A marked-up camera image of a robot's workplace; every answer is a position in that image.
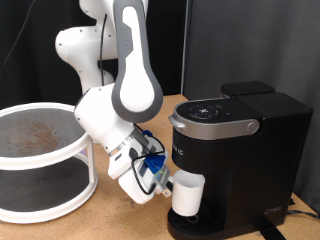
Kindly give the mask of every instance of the white cup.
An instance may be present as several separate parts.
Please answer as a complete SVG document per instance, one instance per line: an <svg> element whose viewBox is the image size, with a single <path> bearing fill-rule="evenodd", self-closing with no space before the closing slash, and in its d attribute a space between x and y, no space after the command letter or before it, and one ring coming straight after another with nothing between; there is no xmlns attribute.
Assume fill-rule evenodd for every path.
<svg viewBox="0 0 320 240"><path fill-rule="evenodd" d="M200 208L204 176L179 170L173 179L172 209L181 216L196 215Z"/></svg>

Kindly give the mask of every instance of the drip tray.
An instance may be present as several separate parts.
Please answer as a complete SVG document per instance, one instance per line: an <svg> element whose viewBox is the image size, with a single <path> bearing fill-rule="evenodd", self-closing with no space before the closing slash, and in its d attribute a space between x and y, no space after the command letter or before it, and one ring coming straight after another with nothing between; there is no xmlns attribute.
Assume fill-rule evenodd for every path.
<svg viewBox="0 0 320 240"><path fill-rule="evenodd" d="M89 170L82 160L71 157L37 169L0 170L0 182L0 209L35 212L77 197L89 184Z"/></svg>
<svg viewBox="0 0 320 240"><path fill-rule="evenodd" d="M222 239L222 228L204 203L201 203L197 215L192 217L180 216L171 208L168 213L168 230L175 239Z"/></svg>

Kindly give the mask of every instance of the button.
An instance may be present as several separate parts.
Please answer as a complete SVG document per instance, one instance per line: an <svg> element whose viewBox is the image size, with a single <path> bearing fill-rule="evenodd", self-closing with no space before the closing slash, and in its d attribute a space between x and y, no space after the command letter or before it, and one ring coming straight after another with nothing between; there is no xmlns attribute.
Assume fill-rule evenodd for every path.
<svg viewBox="0 0 320 240"><path fill-rule="evenodd" d="M188 113L194 113L194 112L196 112L196 108L195 107L189 107L187 109L187 111L188 111Z"/></svg>
<svg viewBox="0 0 320 240"><path fill-rule="evenodd" d="M214 114L215 114L216 116L219 116L219 115L220 115L220 111L219 111L219 110L215 110L215 111L214 111Z"/></svg>
<svg viewBox="0 0 320 240"><path fill-rule="evenodd" d="M203 109L198 109L199 113L201 114L210 114L212 113L212 110L211 109L207 109L207 108L203 108Z"/></svg>
<svg viewBox="0 0 320 240"><path fill-rule="evenodd" d="M249 133L255 133L259 128L259 125L256 122L250 122L247 126L247 131Z"/></svg>
<svg viewBox="0 0 320 240"><path fill-rule="evenodd" d="M204 105L203 104L197 104L195 105L197 108L204 108Z"/></svg>

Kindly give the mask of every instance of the black wall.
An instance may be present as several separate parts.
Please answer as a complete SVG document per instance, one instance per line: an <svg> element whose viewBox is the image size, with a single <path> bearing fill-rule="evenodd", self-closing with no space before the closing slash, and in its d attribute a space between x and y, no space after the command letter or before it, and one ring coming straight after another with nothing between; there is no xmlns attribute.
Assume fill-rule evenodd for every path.
<svg viewBox="0 0 320 240"><path fill-rule="evenodd" d="M320 212L320 2L189 3L185 96L214 98L223 83L263 81L312 107L294 191Z"/></svg>
<svg viewBox="0 0 320 240"><path fill-rule="evenodd" d="M0 65L8 55L33 0L0 2ZM165 95L180 93L186 0L150 0L147 30L151 66ZM75 70L55 51L59 31L95 25L79 0L36 0L0 79L0 109L30 102L76 104L81 97ZM103 62L117 75L117 60Z"/></svg>

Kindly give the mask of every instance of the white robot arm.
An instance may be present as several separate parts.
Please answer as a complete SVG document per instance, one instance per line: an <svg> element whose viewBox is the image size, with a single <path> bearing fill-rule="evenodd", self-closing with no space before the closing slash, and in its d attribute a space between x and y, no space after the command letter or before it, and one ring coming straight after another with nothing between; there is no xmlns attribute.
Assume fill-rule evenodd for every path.
<svg viewBox="0 0 320 240"><path fill-rule="evenodd" d="M170 175L166 167L167 151L151 134L141 134L133 125L153 118L159 112L163 101L161 87L149 61L145 26L148 0L95 0L90 3L81 0L80 4L86 14L96 17L97 25L94 28L100 33L103 13L107 13L107 34L111 35L109 33L112 31L116 33L114 39L117 40L119 73L116 83L109 82L108 85L101 86L101 80L98 80L96 74L99 72L96 62L100 42L93 33L94 29L87 38L80 38L84 39L83 43L69 36L73 29L60 33L56 40L59 56L77 71L82 67L87 72L86 78L81 79L79 74L81 83L86 82L87 87L83 87L83 90L89 90L79 100L75 117L110 155L108 174L113 179L118 178L120 186L134 201L146 203L152 199L154 193L170 196L166 187ZM106 39L103 56L115 57L115 45L108 42L109 38ZM67 51L62 50L68 41L68 47L64 48Z"/></svg>

